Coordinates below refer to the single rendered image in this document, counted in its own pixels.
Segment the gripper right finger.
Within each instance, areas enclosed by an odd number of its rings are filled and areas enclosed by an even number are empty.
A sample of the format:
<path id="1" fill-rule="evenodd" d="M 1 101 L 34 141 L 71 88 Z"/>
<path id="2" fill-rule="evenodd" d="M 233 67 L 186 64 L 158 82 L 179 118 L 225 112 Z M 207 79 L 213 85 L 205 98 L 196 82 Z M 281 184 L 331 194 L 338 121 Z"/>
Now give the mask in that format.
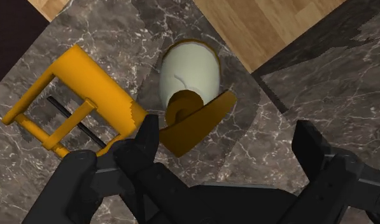
<path id="1" fill-rule="evenodd" d="M 347 208 L 380 224 L 380 169 L 331 146 L 309 120 L 298 120 L 292 151 L 309 183 L 278 224 L 339 224 Z"/>

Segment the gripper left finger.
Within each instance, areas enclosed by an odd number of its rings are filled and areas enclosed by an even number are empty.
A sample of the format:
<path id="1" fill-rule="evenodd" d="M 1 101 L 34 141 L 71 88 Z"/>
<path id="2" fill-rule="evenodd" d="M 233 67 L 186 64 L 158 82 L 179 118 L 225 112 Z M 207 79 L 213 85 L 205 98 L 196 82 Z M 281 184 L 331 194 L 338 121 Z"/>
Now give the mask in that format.
<path id="1" fill-rule="evenodd" d="M 107 154 L 68 153 L 22 224 L 90 224 L 104 198 L 118 195 L 139 224 L 190 224 L 187 186 L 163 164 L 158 117 L 148 115 L 135 138 L 113 143 Z"/>

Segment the yellow frame-shaped kitchen tool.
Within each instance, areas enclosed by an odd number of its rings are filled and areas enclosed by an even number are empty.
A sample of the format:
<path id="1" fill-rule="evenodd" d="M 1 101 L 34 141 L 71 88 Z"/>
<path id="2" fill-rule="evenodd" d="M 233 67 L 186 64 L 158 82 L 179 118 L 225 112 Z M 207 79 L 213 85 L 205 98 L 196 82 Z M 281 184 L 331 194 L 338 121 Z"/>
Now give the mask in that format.
<path id="1" fill-rule="evenodd" d="M 24 112 L 54 78 L 61 80 L 83 99 L 83 104 L 49 135 L 26 117 Z M 17 122 L 39 140 L 45 149 L 63 158 L 69 150 L 60 141 L 92 111 L 96 111 L 118 132 L 116 137 L 96 153 L 98 157 L 107 153 L 114 142 L 130 136 L 146 116 L 146 111 L 114 79 L 78 45 L 74 45 L 45 70 L 7 112 L 2 122 L 5 125 Z"/>

